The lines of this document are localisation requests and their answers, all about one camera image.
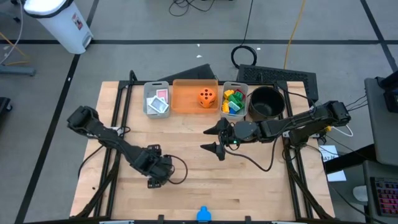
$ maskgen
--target label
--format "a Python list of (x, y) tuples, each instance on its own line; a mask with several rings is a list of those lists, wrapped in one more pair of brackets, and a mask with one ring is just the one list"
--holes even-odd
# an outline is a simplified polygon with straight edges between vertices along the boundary
[(74, 15), (72, 16), (72, 21), (75, 23), (77, 29), (81, 30), (81, 28), (83, 27), (83, 23), (81, 22), (76, 13), (74, 13)]

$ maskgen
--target yellow block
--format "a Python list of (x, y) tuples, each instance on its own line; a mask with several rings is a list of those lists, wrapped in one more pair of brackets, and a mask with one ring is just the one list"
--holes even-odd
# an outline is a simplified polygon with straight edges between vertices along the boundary
[(221, 107), (221, 110), (222, 110), (224, 113), (229, 113), (229, 106), (228, 106), (228, 103), (223, 103), (223, 106)]
[(233, 90), (227, 90), (227, 91), (224, 92), (224, 98), (228, 99), (229, 96), (231, 96), (232, 94), (234, 94)]

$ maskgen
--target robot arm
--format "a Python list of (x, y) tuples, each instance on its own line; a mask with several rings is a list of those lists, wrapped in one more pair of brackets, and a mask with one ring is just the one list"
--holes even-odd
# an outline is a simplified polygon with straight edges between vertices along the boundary
[(130, 145), (119, 137), (117, 131), (106, 128), (93, 108), (80, 106), (68, 118), (68, 128), (86, 137), (88, 134), (95, 136), (103, 146), (120, 151), (131, 167), (144, 176), (150, 176), (148, 188), (161, 187), (172, 175), (172, 158), (162, 156), (160, 145), (147, 148)]
[(307, 111), (281, 120), (238, 121), (234, 126), (222, 118), (216, 126), (204, 131), (204, 134), (219, 136), (220, 144), (201, 145), (203, 149), (215, 153), (220, 161), (225, 159), (225, 146), (244, 143), (272, 142), (284, 131), (289, 131), (292, 146), (300, 146), (308, 141), (309, 136), (318, 133), (327, 126), (345, 126), (351, 120), (345, 105), (338, 101), (329, 101)]

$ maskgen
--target white paper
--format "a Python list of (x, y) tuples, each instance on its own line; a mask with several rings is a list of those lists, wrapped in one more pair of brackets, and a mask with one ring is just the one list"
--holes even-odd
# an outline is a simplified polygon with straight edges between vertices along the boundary
[[(335, 154), (337, 154), (336, 146), (319, 146), (319, 150), (322, 153), (324, 162), (338, 157), (338, 155), (335, 155)], [(345, 175), (344, 171), (341, 170), (341, 171), (334, 172), (332, 174), (328, 174), (328, 181), (329, 182), (347, 181), (347, 179), (346, 179), (346, 175)]]

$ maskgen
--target white trash can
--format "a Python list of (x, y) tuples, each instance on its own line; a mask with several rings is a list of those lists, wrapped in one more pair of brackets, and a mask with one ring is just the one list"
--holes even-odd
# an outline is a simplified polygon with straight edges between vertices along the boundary
[(27, 0), (24, 9), (70, 53), (86, 51), (93, 34), (73, 0)]

